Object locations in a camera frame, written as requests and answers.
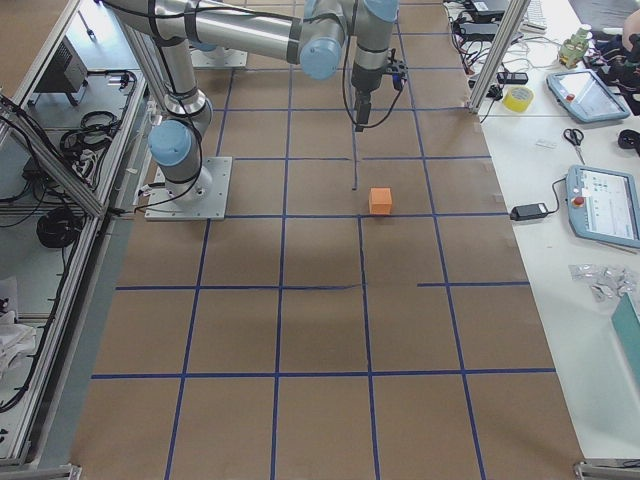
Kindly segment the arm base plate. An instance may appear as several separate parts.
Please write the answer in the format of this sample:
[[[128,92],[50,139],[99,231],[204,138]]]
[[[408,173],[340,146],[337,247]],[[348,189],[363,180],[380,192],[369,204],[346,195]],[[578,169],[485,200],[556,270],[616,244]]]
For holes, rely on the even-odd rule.
[[[151,207],[145,209],[148,221],[223,220],[226,214],[232,173],[231,157],[205,157],[196,184],[167,183],[159,167],[154,181],[163,186],[154,188],[149,197]]]

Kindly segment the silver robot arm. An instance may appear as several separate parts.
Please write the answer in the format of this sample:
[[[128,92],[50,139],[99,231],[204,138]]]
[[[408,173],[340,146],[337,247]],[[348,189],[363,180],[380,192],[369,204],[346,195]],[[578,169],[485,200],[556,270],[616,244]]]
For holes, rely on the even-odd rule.
[[[127,27],[154,43],[165,82],[163,103],[172,120],[191,125],[192,139],[211,121],[211,106],[199,89],[190,47],[224,47],[298,65],[315,80],[333,76],[353,52],[353,107],[356,131],[372,128],[371,97],[384,76],[396,91],[406,66],[390,46],[396,1],[308,1],[301,18],[245,9],[219,1],[109,1]]]

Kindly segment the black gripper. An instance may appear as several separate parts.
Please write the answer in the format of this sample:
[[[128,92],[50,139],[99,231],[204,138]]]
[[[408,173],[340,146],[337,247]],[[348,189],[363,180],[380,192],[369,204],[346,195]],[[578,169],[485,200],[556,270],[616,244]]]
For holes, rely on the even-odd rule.
[[[356,132],[363,132],[368,126],[371,112],[371,93],[380,87],[385,73],[385,67],[373,70],[363,67],[352,68],[351,85],[356,89],[354,101]]]

